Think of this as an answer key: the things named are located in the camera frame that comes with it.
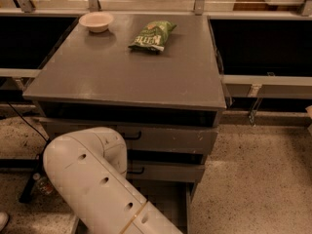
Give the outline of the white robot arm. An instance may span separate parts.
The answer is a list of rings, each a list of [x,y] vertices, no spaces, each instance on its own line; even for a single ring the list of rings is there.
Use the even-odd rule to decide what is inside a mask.
[[[59,195],[92,234],[182,234],[127,181],[127,146],[106,127],[54,138],[43,155]]]

